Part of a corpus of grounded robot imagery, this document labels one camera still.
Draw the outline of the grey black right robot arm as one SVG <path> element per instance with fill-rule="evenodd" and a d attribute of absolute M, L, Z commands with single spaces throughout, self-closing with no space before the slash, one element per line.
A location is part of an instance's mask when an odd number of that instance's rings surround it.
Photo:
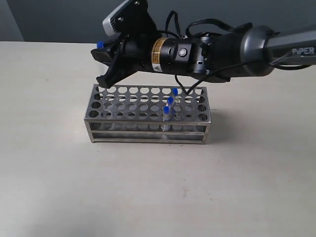
<path fill-rule="evenodd" d="M 97 81 L 110 88 L 136 72 L 150 72 L 226 83 L 231 78 L 263 77 L 274 69 L 294 71 L 316 63 L 313 25 L 288 32 L 250 23 L 221 27 L 226 34 L 186 31 L 184 38 L 164 38 L 150 31 L 99 45 L 91 51 L 92 57 L 108 70 Z"/>

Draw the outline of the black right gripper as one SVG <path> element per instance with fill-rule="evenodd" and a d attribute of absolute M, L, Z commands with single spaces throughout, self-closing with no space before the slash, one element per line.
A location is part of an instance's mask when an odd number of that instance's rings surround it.
<path fill-rule="evenodd" d="M 102 88 L 110 88 L 138 71 L 153 73 L 151 52 L 158 39 L 155 24 L 136 24 L 120 27 L 122 44 L 103 44 L 91 50 L 93 59 L 108 66 L 104 75 L 97 77 Z"/>

